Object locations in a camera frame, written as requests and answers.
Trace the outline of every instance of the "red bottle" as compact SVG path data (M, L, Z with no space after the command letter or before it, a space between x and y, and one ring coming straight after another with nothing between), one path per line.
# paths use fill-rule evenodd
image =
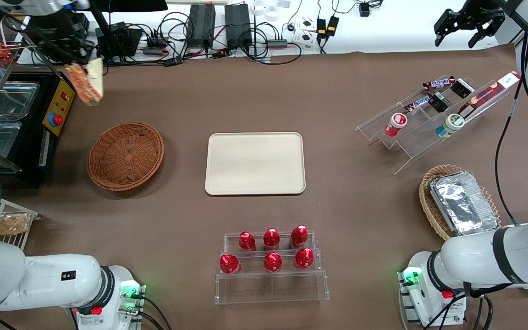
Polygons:
M291 232L291 248L302 248L307 241L308 233L304 224L298 225Z
M277 249L279 243L281 242L281 237L274 228L266 230L264 233L264 249Z
M256 240L247 231L239 234L239 247L245 251L256 251Z
M220 257L220 269L226 274L237 274L242 270L242 264L232 254L224 254Z
M305 269L310 267L310 265L313 264L313 261L314 261L314 253L312 249L302 248L297 252L297 254L295 254L295 260L293 260L293 266L295 266L297 270L304 271Z
M276 252L270 252L264 257L264 268L269 272L281 271L282 259Z

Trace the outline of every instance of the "power supply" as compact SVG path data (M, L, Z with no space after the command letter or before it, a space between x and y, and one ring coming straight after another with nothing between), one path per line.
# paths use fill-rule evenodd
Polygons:
M213 47L215 28L214 5L191 5L189 13L191 23L188 25L187 44L190 48Z
M240 35L250 28L250 15L248 5L227 5L225 6L225 33L227 35L227 46L234 50L239 46L247 46L252 43L251 33L244 33L242 40Z

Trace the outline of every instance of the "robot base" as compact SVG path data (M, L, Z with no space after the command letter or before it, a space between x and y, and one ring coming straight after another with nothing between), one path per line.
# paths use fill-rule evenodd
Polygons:
M402 272L398 273L401 291L408 291L412 307L423 326L433 320L433 318L452 300L444 298L442 293L435 288L427 273L427 261L431 253L424 251L415 254L409 265ZM402 286L404 282L412 280L412 286ZM464 313L466 311L466 299L462 298L455 302L449 309L444 325L460 325L465 322ZM440 326L443 314L438 317L431 326Z
M79 330L128 330L130 328L132 316L117 313L117 310L120 306L134 307L136 305L135 299L122 297L122 294L140 294L140 284L134 280L130 271L122 266L109 266L109 269L115 276L115 287L111 299L103 307L100 315L76 313Z

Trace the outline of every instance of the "control panel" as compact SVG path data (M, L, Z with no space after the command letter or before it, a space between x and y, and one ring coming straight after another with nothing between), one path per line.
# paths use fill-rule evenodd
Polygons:
M61 80L56 88L56 92L50 102L48 111L42 120L42 124L46 126L54 135L60 136L66 117L69 114L69 109L75 99L75 90L69 84Z

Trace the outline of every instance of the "white table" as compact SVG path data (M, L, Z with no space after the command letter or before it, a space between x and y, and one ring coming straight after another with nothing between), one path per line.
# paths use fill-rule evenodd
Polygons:
M468 50L468 40L473 36L475 31L457 31L452 33L443 40L440 47L434 44L435 33L433 25L440 18L444 10L451 8L458 11L463 6L464 0L384 0L379 10L372 11L370 17L360 17L358 8L354 8L349 14L336 14L339 17L339 25L335 36L331 37L325 46L328 54L346 54L350 52L365 53L384 53L384 52L426 52L436 50ZM320 0L321 15L320 17L329 21L333 13L331 0ZM353 0L340 0L338 11L346 12L354 4ZM299 0L291 0L290 8L279 8L280 18L272 25L279 30L281 26L295 13L299 6ZM111 23L144 23L152 28L157 28L164 15L169 12L183 12L188 14L190 5L169 5L168 11L147 12L147 13L122 13L114 12L111 14ZM215 25L224 25L226 19L224 16L224 6L215 6L216 17ZM302 6L297 17L317 17L319 7L315 0L302 0ZM94 30L98 27L93 15L86 12L90 20L89 39L96 41ZM109 14L104 13L105 18L109 21ZM186 17L183 15L171 15L178 17L183 21ZM256 22L264 22L264 16L257 16ZM164 23L163 31L167 32L171 27L176 25L176 21ZM270 27L261 27L270 39L273 39L272 29ZM182 39L182 27L177 27L171 34L177 39ZM283 37L291 42L293 32L285 29ZM226 32L223 31L217 40L226 43ZM481 50L497 46L498 42L493 37L486 37L476 44L473 50ZM145 42L140 42L139 48L145 46ZM177 50L182 49L182 42L177 43ZM223 48L222 44L214 43L214 48ZM19 59L20 64L32 63L30 52L23 52ZM271 55L290 55L297 54L295 47L288 49L272 50ZM318 54L319 51L304 50L303 54ZM236 56L245 56L240 50ZM134 56L137 61L153 60L155 57L145 56L138 51Z

